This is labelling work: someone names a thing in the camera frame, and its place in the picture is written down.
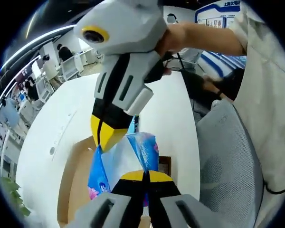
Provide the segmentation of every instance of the poster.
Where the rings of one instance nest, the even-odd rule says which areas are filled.
[[[224,24],[223,24],[223,17],[221,18],[209,18],[207,19],[207,26],[209,27],[214,27],[214,28],[223,28]]]
[[[207,19],[199,20],[199,21],[198,21],[198,24],[200,24],[200,25],[206,25],[206,22],[207,22]]]
[[[234,18],[226,18],[226,27],[229,28],[233,23]]]

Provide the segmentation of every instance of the white counter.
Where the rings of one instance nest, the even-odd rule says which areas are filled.
[[[90,117],[95,102],[94,88],[98,75],[85,76],[64,83],[43,106],[23,144],[16,182],[22,188],[24,204],[40,215],[47,228],[59,227],[57,222],[58,194],[71,147],[76,142],[92,135]],[[192,111],[190,116],[190,101],[188,95],[186,96],[187,92],[182,77],[163,78],[160,82],[151,84],[150,87],[156,95],[142,112],[141,130],[149,129],[156,135],[160,154],[172,155],[172,174],[176,177],[181,192],[191,192],[198,199],[200,171],[199,164],[197,165],[199,157],[194,138],[196,133],[193,129],[195,125]],[[163,88],[171,91],[172,94],[168,95],[169,92],[164,92]],[[183,92],[179,91],[181,96],[177,95],[179,89],[184,89]],[[178,109],[179,118],[176,112],[171,110],[174,108],[174,104]],[[161,123],[162,114],[165,112],[168,115],[171,114],[170,122],[166,124]],[[192,130],[181,130],[185,127],[192,128]],[[53,146],[56,152],[50,155],[49,151]],[[178,152],[182,157],[176,159]],[[190,167],[185,166],[185,164],[189,164],[188,161],[192,161]],[[184,175],[184,181],[181,180],[180,175]],[[193,184],[184,185],[184,182],[191,181]],[[192,186],[194,190],[186,192],[186,188]]]

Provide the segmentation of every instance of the yellow ring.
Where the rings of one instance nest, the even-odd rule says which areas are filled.
[[[98,27],[98,26],[94,26],[94,25],[88,25],[85,26],[81,29],[81,32],[84,33],[85,31],[94,31],[94,32],[98,32],[100,35],[103,36],[104,38],[104,42],[107,42],[110,38],[109,34],[107,33],[107,31],[103,30],[102,28]]]

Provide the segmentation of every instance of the camera lens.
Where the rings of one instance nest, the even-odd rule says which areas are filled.
[[[102,43],[105,40],[104,37],[100,33],[95,32],[95,31],[85,31],[83,33],[83,36],[86,40],[93,42],[93,43]]]

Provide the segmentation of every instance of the ceiling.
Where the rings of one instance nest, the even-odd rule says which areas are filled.
[[[163,5],[177,6],[197,10],[198,8],[215,2],[215,0],[159,0]],[[16,51],[25,44],[34,40],[42,34],[61,28],[66,25],[76,24],[93,6],[102,0],[49,0],[39,1],[41,4],[35,6],[36,10],[22,12],[28,15],[24,18],[22,27],[17,29],[15,36],[9,41],[8,47],[2,54],[2,63],[6,62]],[[46,38],[39,40],[27,49],[23,50],[17,58],[10,61],[0,72],[0,94],[18,73],[37,54],[38,49],[46,42],[50,42],[64,35],[70,29],[56,32]]]

